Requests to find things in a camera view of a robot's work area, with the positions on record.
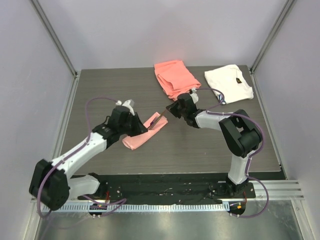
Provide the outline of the pink satin napkin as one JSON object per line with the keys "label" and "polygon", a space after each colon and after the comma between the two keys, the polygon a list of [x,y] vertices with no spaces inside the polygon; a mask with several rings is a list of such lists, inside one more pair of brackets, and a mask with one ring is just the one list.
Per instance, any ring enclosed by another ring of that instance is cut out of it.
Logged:
{"label": "pink satin napkin", "polygon": [[131,150],[136,150],[159,132],[167,123],[168,119],[163,115],[155,126],[148,130],[148,132],[133,137],[126,136],[123,138],[122,143],[125,147]]}

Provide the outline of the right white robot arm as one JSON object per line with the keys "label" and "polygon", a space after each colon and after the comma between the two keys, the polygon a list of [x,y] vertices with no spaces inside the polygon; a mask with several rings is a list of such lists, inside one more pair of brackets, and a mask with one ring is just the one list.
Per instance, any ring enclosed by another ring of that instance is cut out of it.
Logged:
{"label": "right white robot arm", "polygon": [[197,90],[182,93],[166,107],[176,118],[197,129],[220,131],[229,151],[232,153],[230,170],[226,177],[226,193],[233,198],[243,193],[249,181],[249,168],[252,157],[263,143],[263,133],[246,111],[212,112],[197,107]]}

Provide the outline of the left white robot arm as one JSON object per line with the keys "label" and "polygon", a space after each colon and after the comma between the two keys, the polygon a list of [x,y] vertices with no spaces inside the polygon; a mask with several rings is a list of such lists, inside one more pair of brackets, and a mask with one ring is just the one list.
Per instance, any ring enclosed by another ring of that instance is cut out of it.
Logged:
{"label": "left white robot arm", "polygon": [[51,211],[60,209],[67,200],[91,195],[100,200],[107,192],[93,174],[73,178],[74,173],[94,156],[118,142],[122,135],[135,137],[147,133],[147,128],[134,111],[134,101],[116,101],[107,119],[89,128],[87,137],[61,156],[40,160],[34,168],[29,193],[36,198],[37,208],[45,205]]}

